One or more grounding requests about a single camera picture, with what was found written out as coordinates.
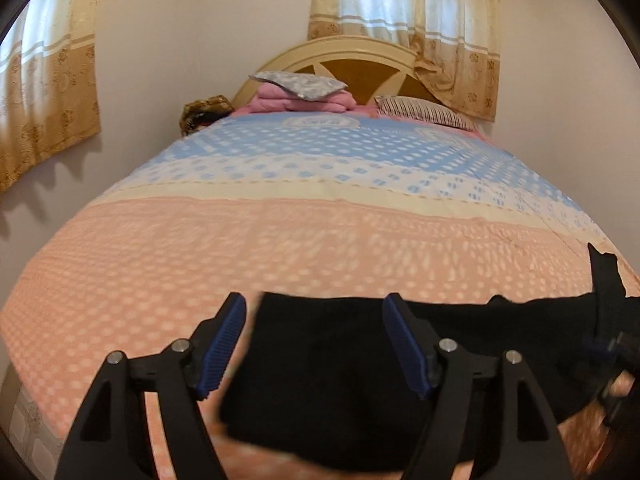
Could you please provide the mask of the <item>black pants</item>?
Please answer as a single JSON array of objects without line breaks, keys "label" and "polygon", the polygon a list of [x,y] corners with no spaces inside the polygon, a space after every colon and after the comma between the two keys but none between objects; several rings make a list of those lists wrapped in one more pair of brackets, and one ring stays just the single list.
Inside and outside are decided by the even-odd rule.
[{"label": "black pants", "polygon": [[[522,304],[410,306],[465,350],[526,359],[558,422],[582,411],[620,374],[608,343],[639,333],[639,301],[609,256],[591,259],[594,283],[577,297]],[[304,298],[267,292],[250,345],[222,398],[233,439],[316,465],[386,474],[406,469],[433,417],[432,399],[407,384],[378,298]]]}]

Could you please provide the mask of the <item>pink blue patterned bedspread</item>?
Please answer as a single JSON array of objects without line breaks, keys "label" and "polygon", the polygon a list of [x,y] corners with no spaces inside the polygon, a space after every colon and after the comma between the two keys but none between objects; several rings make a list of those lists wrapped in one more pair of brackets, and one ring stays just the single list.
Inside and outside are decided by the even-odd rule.
[{"label": "pink blue patterned bedspread", "polygon": [[40,479],[104,356],[190,334],[232,290],[481,304],[574,296],[613,244],[472,133],[356,114],[249,114],[115,183],[27,263],[1,312],[1,427]]}]

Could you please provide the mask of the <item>striped pink pillow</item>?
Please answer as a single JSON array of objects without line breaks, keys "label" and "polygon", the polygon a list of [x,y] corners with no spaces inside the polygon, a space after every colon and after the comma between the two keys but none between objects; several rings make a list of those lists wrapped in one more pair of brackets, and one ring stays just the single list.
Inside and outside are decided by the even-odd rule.
[{"label": "striped pink pillow", "polygon": [[375,103],[378,112],[385,116],[430,122],[465,131],[476,130],[472,119],[431,101],[411,96],[377,96]]}]

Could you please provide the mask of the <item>brown furry item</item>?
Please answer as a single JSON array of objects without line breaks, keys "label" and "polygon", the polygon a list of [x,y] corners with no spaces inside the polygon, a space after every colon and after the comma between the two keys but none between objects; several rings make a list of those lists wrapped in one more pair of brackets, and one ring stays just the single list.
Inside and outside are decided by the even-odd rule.
[{"label": "brown furry item", "polygon": [[181,135],[190,136],[233,112],[234,107],[225,96],[211,96],[205,100],[188,103],[183,107],[179,120]]}]

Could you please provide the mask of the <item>beige curtain left window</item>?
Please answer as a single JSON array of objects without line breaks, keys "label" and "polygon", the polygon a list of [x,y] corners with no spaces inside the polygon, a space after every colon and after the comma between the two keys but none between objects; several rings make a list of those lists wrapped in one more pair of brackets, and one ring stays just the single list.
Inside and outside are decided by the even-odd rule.
[{"label": "beige curtain left window", "polygon": [[29,0],[1,44],[1,189],[101,131],[99,0]]}]

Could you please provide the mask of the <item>pink folded blanket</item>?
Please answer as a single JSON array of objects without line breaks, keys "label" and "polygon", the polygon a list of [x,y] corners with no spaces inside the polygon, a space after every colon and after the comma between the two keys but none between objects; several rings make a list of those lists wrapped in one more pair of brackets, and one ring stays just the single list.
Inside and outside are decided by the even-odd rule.
[{"label": "pink folded blanket", "polygon": [[320,101],[306,101],[270,82],[261,84],[250,102],[238,108],[232,116],[286,112],[378,117],[378,108],[375,105],[358,105],[352,94],[346,90],[334,92]]}]

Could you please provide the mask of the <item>cream wooden headboard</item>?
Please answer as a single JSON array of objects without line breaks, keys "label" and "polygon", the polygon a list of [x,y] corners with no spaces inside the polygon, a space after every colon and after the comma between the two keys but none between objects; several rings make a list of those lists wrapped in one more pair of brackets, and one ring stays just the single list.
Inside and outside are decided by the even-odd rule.
[{"label": "cream wooden headboard", "polygon": [[398,44],[361,36],[333,36],[303,42],[260,69],[343,81],[359,105],[372,105],[377,96],[410,96],[436,102],[416,76],[415,62],[413,50]]}]

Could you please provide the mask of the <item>beige curtain behind headboard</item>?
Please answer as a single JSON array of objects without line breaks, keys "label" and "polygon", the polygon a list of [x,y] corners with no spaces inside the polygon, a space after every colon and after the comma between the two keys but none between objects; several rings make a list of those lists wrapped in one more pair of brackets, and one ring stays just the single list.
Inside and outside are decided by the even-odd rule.
[{"label": "beige curtain behind headboard", "polygon": [[363,36],[414,54],[442,104],[492,122],[500,78],[500,0],[311,0],[308,36]]}]

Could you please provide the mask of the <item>grey patterned pillow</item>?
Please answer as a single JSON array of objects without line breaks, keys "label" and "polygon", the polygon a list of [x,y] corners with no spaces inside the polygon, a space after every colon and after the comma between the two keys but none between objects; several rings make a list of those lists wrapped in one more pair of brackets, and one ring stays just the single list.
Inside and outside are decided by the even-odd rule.
[{"label": "grey patterned pillow", "polygon": [[282,72],[282,70],[262,70],[254,73],[250,78],[274,84],[305,101],[320,101],[347,88],[347,84],[343,81],[331,77]]}]

